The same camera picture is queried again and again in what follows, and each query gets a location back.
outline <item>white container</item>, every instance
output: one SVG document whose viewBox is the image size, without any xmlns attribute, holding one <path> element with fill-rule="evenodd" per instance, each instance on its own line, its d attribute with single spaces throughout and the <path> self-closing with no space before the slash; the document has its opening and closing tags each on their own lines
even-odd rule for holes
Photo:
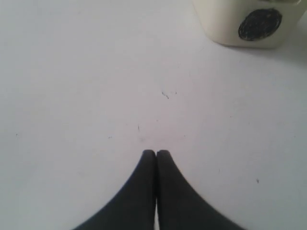
<svg viewBox="0 0 307 230">
<path fill-rule="evenodd" d="M 206 35 L 226 46 L 279 46 L 307 9 L 307 0 L 193 0 Z"/>
</svg>

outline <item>white table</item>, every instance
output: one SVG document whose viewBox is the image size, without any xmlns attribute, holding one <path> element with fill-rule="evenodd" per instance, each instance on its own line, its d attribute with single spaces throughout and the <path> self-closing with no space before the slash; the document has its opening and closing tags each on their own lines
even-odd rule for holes
<svg viewBox="0 0 307 230">
<path fill-rule="evenodd" d="M 248 230 L 306 229 L 306 41 L 307 15 L 251 50 L 189 0 L 2 0 L 0 229 L 72 229 L 144 149 Z"/>
</svg>

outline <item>small mark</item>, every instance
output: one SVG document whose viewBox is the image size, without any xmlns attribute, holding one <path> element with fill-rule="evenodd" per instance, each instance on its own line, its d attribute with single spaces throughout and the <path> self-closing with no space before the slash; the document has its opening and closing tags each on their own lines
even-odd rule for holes
<svg viewBox="0 0 307 230">
<path fill-rule="evenodd" d="M 169 97 L 162 91 L 162 95 L 165 96 L 167 99 L 169 99 Z"/>
</svg>

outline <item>black circle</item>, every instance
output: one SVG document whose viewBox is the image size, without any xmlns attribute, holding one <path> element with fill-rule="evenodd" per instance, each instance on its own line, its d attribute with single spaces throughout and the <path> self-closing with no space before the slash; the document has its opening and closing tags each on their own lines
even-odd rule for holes
<svg viewBox="0 0 307 230">
<path fill-rule="evenodd" d="M 250 13 L 239 27 L 239 37 L 257 41 L 271 36 L 278 29 L 283 16 L 276 9 L 261 9 Z"/>
</svg>

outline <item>black object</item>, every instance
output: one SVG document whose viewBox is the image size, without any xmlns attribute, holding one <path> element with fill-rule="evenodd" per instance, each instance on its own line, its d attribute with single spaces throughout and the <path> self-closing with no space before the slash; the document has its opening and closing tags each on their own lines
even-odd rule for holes
<svg viewBox="0 0 307 230">
<path fill-rule="evenodd" d="M 250 13 L 240 25 L 239 37 L 257 41 L 271 36 L 279 28 L 283 16 L 276 9 L 260 9 Z"/>
<path fill-rule="evenodd" d="M 116 196 L 75 230 L 153 230 L 156 156 L 145 150 Z"/>
<path fill-rule="evenodd" d="M 243 230 L 205 202 L 188 184 L 170 153 L 157 153 L 160 230 Z"/>
</svg>

